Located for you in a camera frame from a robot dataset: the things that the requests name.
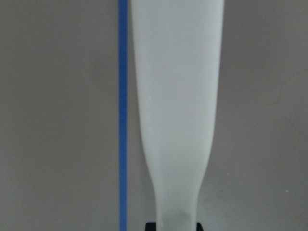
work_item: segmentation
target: black stand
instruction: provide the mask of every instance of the black stand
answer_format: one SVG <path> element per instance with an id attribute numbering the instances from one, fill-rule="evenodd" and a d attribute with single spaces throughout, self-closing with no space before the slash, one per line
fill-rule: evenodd
<path id="1" fill-rule="evenodd" d="M 156 231 L 156 223 L 150 222 L 145 224 L 145 231 Z M 203 231 L 202 225 L 197 223 L 197 231 Z"/>

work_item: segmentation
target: white plastic object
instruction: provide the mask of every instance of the white plastic object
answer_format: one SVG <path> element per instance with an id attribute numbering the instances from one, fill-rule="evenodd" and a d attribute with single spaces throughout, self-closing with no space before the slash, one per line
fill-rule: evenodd
<path id="1" fill-rule="evenodd" d="M 223 0 L 131 0 L 157 231 L 195 231 L 215 123 Z"/>

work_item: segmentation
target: blue line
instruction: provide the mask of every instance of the blue line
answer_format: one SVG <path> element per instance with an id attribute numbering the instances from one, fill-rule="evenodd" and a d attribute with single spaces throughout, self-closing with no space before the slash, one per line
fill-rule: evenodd
<path id="1" fill-rule="evenodd" d="M 128 3 L 118 1 L 119 10 L 119 203 L 120 231 L 127 230 L 127 31 Z"/>

